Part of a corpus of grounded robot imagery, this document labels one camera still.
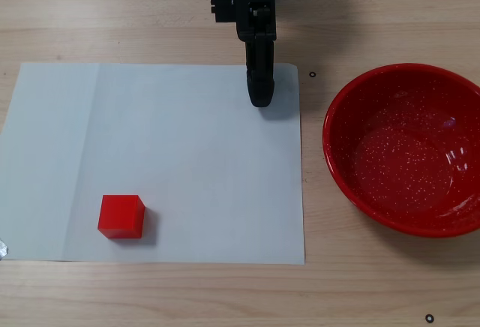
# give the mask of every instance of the red bowl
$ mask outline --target red bowl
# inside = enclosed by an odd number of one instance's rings
[[[323,149],[343,193],[381,224],[424,237],[480,227],[480,88],[455,73],[362,74],[328,109]]]

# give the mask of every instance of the wooden surface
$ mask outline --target wooden surface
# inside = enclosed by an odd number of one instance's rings
[[[322,123],[336,92],[394,62],[480,83],[480,0],[277,0],[298,65],[306,266],[0,262],[0,326],[480,326],[480,234],[427,240],[368,220],[336,187]],[[0,0],[0,122],[20,62],[244,64],[209,0]],[[316,78],[308,73],[316,72]]]

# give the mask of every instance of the white paper sheet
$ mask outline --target white paper sheet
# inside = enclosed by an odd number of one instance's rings
[[[24,64],[0,144],[0,236],[14,260],[305,261],[299,83],[267,109],[243,66]],[[140,240],[97,231],[138,194]]]

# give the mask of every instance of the red block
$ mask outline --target red block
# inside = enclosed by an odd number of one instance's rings
[[[108,239],[141,239],[144,215],[138,196],[103,196],[98,230]]]

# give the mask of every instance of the bowl rim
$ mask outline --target bowl rim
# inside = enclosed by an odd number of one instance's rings
[[[439,231],[439,230],[432,230],[432,229],[424,229],[418,228],[414,226],[407,226],[402,223],[394,222],[393,220],[389,220],[386,217],[383,217],[381,214],[378,214],[373,210],[367,203],[363,202],[359,199],[353,190],[347,185],[344,179],[341,176],[340,170],[338,169],[335,161],[333,159],[332,154],[332,146],[330,140],[330,130],[332,129],[332,120],[335,117],[335,113],[338,110],[338,107],[344,101],[345,97],[355,88],[357,88],[363,82],[369,80],[371,77],[382,74],[385,72],[392,72],[392,71],[428,71],[434,72],[436,74],[440,74],[444,77],[448,77],[452,80],[455,80],[457,83],[460,83],[467,87],[468,89],[475,92],[477,95],[480,96],[480,88],[473,82],[469,81],[462,76],[453,73],[449,70],[445,70],[440,67],[435,67],[429,64],[419,64],[419,63],[399,63],[399,64],[389,64],[382,67],[374,68],[373,70],[369,70],[361,74],[360,76],[356,77],[352,81],[343,87],[340,92],[338,92],[337,96],[335,96],[334,100],[331,102],[330,107],[325,116],[325,121],[323,123],[323,135],[322,135],[322,144],[323,144],[323,153],[325,155],[325,162],[327,163],[328,170],[331,173],[331,176],[337,183],[337,186],[341,189],[343,194],[353,203],[360,211],[364,212],[367,216],[373,218],[375,221],[380,222],[384,226],[390,227],[394,230],[397,230],[402,233],[407,233],[414,236],[421,236],[421,237],[430,237],[430,238],[446,238],[446,237],[455,237],[460,236],[466,233],[473,232],[480,228],[480,220],[476,223],[471,223],[468,226],[463,226],[461,228],[456,229],[448,229],[446,231]]]

